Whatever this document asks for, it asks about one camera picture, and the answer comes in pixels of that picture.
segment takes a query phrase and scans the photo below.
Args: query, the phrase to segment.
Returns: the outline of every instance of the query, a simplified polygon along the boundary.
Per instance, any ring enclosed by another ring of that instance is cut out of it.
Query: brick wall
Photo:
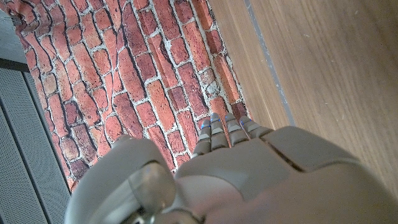
[[[0,7],[23,20],[17,34],[70,187],[122,133],[151,138],[175,171],[211,113],[247,113],[205,0]]]

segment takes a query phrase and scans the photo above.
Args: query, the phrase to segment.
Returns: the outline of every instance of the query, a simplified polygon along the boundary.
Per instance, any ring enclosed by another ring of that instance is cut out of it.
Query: robot finger
[[[248,134],[251,139],[261,137],[273,131],[270,128],[258,125],[247,116],[242,116],[240,119],[240,123],[246,134]]]
[[[223,124],[221,123],[218,114],[213,113],[211,115],[211,150],[219,149],[221,147],[229,147],[226,139]]]
[[[226,127],[228,129],[229,140],[231,145],[235,146],[237,143],[249,140],[246,133],[240,127],[236,121],[235,116],[232,113],[228,113],[225,116]]]
[[[191,158],[196,156],[204,155],[210,152],[210,138],[211,138],[211,128],[210,128],[210,121],[204,120],[201,125],[199,140],[197,145],[195,146],[195,150],[193,150],[193,154]]]

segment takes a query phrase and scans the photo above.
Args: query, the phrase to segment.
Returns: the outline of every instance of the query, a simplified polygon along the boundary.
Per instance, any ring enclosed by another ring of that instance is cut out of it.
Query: gray robotic arm
[[[351,154],[295,127],[204,121],[174,177],[156,145],[121,136],[72,194],[65,223],[395,223],[397,200]]]

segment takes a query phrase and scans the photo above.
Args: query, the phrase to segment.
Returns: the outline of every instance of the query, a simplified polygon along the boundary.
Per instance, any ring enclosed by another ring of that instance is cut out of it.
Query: metal grille
[[[2,112],[0,146],[0,210],[3,222],[47,223]]]
[[[70,194],[21,72],[0,70],[0,99],[45,215],[63,223]]]

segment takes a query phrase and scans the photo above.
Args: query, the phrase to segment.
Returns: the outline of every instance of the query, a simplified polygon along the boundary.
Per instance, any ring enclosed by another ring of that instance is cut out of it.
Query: wooden surface
[[[398,2],[250,2],[296,126],[349,150],[398,197]],[[253,118],[288,124],[243,0],[210,5]]]
[[[249,14],[246,10],[236,10],[246,8],[243,1],[214,1],[210,5],[225,7],[225,13],[217,14],[216,20],[228,53],[234,57],[232,61],[235,72],[239,74],[239,82],[242,86],[249,87],[244,88],[243,92],[252,116],[268,127],[289,125],[282,102],[269,97],[278,97],[278,92],[267,69],[256,33],[246,29],[251,25]]]

